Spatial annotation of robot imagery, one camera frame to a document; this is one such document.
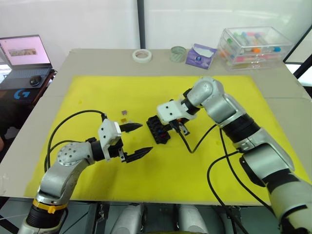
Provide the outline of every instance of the robotic arm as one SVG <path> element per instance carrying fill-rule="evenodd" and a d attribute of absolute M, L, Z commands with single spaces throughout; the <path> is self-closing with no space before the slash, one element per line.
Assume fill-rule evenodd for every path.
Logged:
<path fill-rule="evenodd" d="M 159 119 L 152 117 L 147 122 L 156 142 L 166 143 L 170 129 L 189 134 L 184 124 L 194 119 L 201 108 L 205 109 L 243 153 L 239 161 L 250 180 L 268 189 L 281 232 L 312 232 L 312 186 L 292 172 L 291 158 L 267 131 L 232 96 L 225 94 L 222 84 L 213 78 L 201 78 L 183 95 L 184 100 L 159 105 Z"/>
<path fill-rule="evenodd" d="M 96 161 L 119 157 L 121 162 L 131 162 L 143 157 L 152 147 L 136 150 L 132 155 L 123 151 L 121 132 L 129 132 L 141 124 L 118 125 L 105 117 L 98 129 L 99 141 L 65 145 L 57 154 L 56 162 L 42 178 L 36 198 L 19 234 L 57 234 L 61 217 L 74 191 L 81 172 Z"/>

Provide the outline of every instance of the tissue box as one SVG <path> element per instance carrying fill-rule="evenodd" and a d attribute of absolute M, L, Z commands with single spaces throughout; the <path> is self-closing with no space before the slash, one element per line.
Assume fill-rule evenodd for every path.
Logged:
<path fill-rule="evenodd" d="M 217 49 L 208 46 L 194 44 L 187 54 L 186 64 L 208 69 L 213 61 Z"/>

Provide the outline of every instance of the black computer mouse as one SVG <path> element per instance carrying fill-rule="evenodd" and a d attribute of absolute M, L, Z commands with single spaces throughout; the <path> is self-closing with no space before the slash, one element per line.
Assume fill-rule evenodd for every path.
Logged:
<path fill-rule="evenodd" d="M 41 82 L 41 76 L 32 76 L 29 80 L 31 86 L 39 85 Z"/>

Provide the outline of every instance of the laptop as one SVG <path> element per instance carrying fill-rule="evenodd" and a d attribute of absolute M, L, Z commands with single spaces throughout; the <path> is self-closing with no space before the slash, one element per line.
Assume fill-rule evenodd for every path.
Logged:
<path fill-rule="evenodd" d="M 42 86 L 52 65 L 39 35 L 0 38 L 0 48 L 12 69 L 0 83 L 0 90 Z M 33 76 L 41 76 L 41 81 L 36 86 L 30 84 Z"/>

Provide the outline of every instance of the clear plastic box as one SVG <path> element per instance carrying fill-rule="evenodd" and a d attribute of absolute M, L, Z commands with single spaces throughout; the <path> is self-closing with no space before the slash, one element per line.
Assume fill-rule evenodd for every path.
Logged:
<path fill-rule="evenodd" d="M 293 43 L 272 27 L 226 28 L 218 54 L 229 70 L 270 68 L 292 49 Z"/>

